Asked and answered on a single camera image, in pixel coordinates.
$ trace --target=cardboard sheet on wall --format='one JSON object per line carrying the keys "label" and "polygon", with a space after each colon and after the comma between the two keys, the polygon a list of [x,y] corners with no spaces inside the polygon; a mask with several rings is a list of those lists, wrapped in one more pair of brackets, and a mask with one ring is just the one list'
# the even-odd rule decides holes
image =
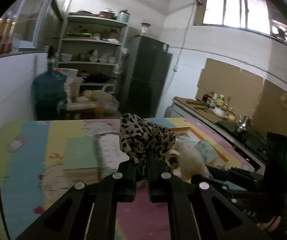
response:
{"label": "cardboard sheet on wall", "polygon": [[234,65],[207,59],[202,70],[196,99],[205,92],[231,96],[235,114],[249,115],[253,130],[287,136],[287,92],[262,77]]}

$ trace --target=metal canister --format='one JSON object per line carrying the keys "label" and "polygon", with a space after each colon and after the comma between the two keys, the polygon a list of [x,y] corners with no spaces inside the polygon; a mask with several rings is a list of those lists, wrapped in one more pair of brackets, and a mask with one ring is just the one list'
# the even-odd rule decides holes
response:
{"label": "metal canister", "polygon": [[130,13],[128,12],[128,10],[121,10],[118,13],[117,21],[127,23],[129,22],[129,18],[130,18]]}

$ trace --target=table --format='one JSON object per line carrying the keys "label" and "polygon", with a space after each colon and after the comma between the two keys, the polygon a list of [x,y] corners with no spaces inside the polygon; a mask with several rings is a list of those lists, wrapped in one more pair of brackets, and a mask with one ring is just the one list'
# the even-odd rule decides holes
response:
{"label": "table", "polygon": [[[229,143],[192,118],[153,118],[148,120],[169,128],[191,127],[201,138],[207,139],[218,152],[228,159],[226,168],[249,165]],[[118,132],[118,119],[6,123],[0,130],[0,183],[5,218],[11,238],[15,239],[55,199],[73,185],[72,181],[67,179],[64,169],[65,152],[70,141],[76,143],[78,140],[74,139],[101,136],[102,134],[117,136]],[[93,182],[97,178],[96,174],[91,173],[90,170],[78,170],[73,176],[80,180],[93,180]],[[157,207],[154,205],[148,207],[147,210],[153,212]],[[122,233],[119,232],[124,231],[127,239],[134,239],[130,232],[131,229],[126,226],[128,216],[125,212],[129,207],[125,203],[120,205],[120,208],[117,210],[116,238],[123,239]],[[0,238],[6,239],[1,218]]]}
{"label": "table", "polygon": [[256,157],[255,153],[247,149],[241,142],[214,124],[215,122],[221,121],[222,119],[216,117],[212,113],[200,113],[202,110],[193,109],[193,105],[185,104],[185,98],[175,97],[173,99],[173,107],[174,109],[172,116],[191,117],[192,119],[189,119],[191,122],[193,122],[192,120],[197,120],[206,124],[213,130],[214,133],[217,133],[218,135],[233,143],[234,146],[242,150],[250,159],[254,160],[261,167],[257,172],[262,175],[264,174],[265,164]]}

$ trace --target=shelving unit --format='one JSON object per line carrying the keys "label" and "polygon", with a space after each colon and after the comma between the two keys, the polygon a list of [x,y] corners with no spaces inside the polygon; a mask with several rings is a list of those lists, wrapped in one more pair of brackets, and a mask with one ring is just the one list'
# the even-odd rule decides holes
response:
{"label": "shelving unit", "polygon": [[[111,28],[119,29],[119,33],[123,32],[123,36],[119,37],[119,42],[111,42],[111,41],[102,41],[102,40],[93,40],[89,38],[69,38],[66,37],[66,28],[69,23],[79,23],[79,24],[92,24],[92,25],[101,25],[107,26]],[[58,44],[58,54],[56,56],[56,66],[59,65],[68,65],[68,64],[84,64],[84,65],[104,65],[112,67],[111,78],[118,78],[116,70],[118,66],[121,64],[121,56],[122,56],[122,48],[124,47],[125,40],[127,37],[129,27],[125,22],[118,22],[116,20],[94,17],[94,16],[84,16],[84,15],[66,15],[64,19],[64,23],[62,25],[60,39]],[[102,62],[86,62],[86,61],[59,61],[60,53],[62,50],[62,46],[66,43],[77,43],[77,44],[98,44],[100,46],[110,46],[115,49],[115,57],[117,58],[116,64],[111,63],[102,63]],[[117,83],[117,79],[113,83],[82,83],[82,86],[98,86],[102,87],[104,90],[107,87],[113,87],[113,92],[115,92],[115,86]]]}

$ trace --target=kettle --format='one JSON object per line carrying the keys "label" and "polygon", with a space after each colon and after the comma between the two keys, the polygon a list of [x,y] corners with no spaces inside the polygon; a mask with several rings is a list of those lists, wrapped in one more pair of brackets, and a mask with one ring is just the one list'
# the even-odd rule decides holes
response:
{"label": "kettle", "polygon": [[245,115],[243,118],[239,115],[239,122],[237,127],[237,133],[247,131],[247,124],[250,123],[250,117]]}

